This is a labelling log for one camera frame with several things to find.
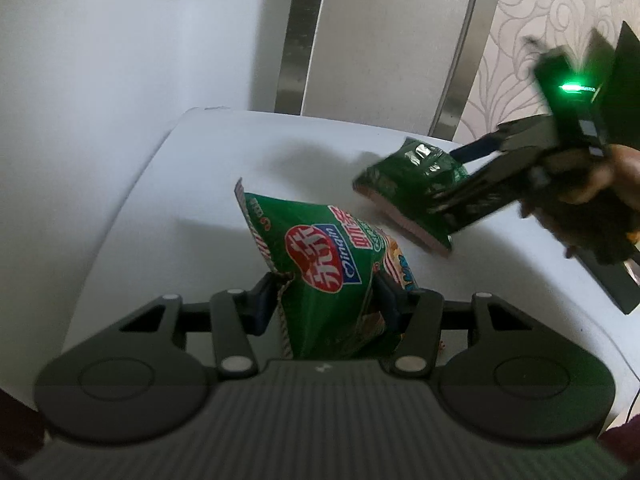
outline snack bag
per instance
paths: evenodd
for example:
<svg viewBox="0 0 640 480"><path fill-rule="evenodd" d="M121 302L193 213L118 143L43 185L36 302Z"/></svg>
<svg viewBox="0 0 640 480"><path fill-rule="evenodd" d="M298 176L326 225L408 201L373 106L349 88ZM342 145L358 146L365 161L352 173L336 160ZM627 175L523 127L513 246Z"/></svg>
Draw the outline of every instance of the snack bag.
<svg viewBox="0 0 640 480"><path fill-rule="evenodd" d="M371 279L384 269L405 289L415 287L395 240L336 206L245 193L242 181L236 198L269 268L288 277L278 294L284 357L393 352L401 336L385 333Z"/></svg>
<svg viewBox="0 0 640 480"><path fill-rule="evenodd" d="M451 250L449 229L441 216L427 212L428 196L466 177L465 167L448 153L407 137L397 152L356 177L353 189L429 248L446 256Z"/></svg>

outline red logo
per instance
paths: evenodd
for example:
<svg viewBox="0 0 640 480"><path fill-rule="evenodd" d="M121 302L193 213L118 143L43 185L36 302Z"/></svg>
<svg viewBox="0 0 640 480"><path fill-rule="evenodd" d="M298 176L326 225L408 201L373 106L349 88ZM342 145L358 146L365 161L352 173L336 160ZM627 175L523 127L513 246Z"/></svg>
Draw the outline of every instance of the red logo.
<svg viewBox="0 0 640 480"><path fill-rule="evenodd" d="M364 234L362 227L358 224L358 221L346 211L337 208L335 205L327 206L331 211L335 219L340 222L342 227L347 233L349 240L356 249L372 249L371 240Z"/></svg>
<svg viewBox="0 0 640 480"><path fill-rule="evenodd" d="M340 256L334 242L313 225L296 225L284 235L289 257L308 285L323 292L342 288Z"/></svg>
<svg viewBox="0 0 640 480"><path fill-rule="evenodd" d="M266 216L260 218L260 223L264 226L265 231L269 231L271 229L271 220L269 220Z"/></svg>

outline blue label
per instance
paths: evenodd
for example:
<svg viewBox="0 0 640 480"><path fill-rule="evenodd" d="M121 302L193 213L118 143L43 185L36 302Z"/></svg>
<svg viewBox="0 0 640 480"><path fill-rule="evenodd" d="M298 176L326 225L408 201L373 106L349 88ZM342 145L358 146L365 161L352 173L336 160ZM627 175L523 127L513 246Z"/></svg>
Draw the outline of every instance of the blue label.
<svg viewBox="0 0 640 480"><path fill-rule="evenodd" d="M406 262L406 258L402 254L399 254L398 261L400 262L400 267L402 269L402 279L404 280L404 290L414 290L415 288L414 275L411 273L411 270L409 269L409 264Z"/></svg>
<svg viewBox="0 0 640 480"><path fill-rule="evenodd" d="M342 264L342 282L345 284L362 283L349 246L338 228L333 224L314 224L314 226L331 238L335 248L338 249L338 256L340 256L340 263Z"/></svg>

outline brand logo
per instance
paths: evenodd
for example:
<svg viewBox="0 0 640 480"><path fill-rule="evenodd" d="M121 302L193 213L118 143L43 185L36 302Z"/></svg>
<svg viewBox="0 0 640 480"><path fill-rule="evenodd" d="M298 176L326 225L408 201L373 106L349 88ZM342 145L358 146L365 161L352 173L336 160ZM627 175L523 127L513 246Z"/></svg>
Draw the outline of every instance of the brand logo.
<svg viewBox="0 0 640 480"><path fill-rule="evenodd" d="M322 231L324 231L324 233L331 238L334 243L334 246L338 251L338 257L340 258L340 265L342 267L342 281L345 284L362 283L358 273L358 267L356 267L356 262L353 261L353 256L351 256L349 245L342 236L340 230L333 224L315 224L315 227L322 229Z"/></svg>
<svg viewBox="0 0 640 480"><path fill-rule="evenodd" d="M340 225L344 228L349 240L353 246L357 249L372 249L373 245L371 240L367 238L367 235L360 227L358 221L349 213L337 208L335 205L327 206L329 211L333 213L335 219L340 222Z"/></svg>
<svg viewBox="0 0 640 480"><path fill-rule="evenodd" d="M343 284L361 283L348 245L333 224L296 225L285 234L287 254L305 282L335 293Z"/></svg>
<svg viewBox="0 0 640 480"><path fill-rule="evenodd" d="M367 237L369 237L369 240L371 240L374 251L378 253L385 248L385 243L382 237L377 232L375 232L369 224L367 224L366 222L361 222L360 220L358 220L358 224L360 224L362 230L365 232Z"/></svg>

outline green led light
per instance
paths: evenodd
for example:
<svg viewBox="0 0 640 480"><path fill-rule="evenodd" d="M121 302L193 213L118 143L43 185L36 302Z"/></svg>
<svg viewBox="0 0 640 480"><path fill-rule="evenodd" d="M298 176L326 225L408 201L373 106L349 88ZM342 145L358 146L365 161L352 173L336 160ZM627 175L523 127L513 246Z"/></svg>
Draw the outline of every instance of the green led light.
<svg viewBox="0 0 640 480"><path fill-rule="evenodd" d="M560 88L569 93L596 91L593 86L582 86L580 83L565 83Z"/></svg>

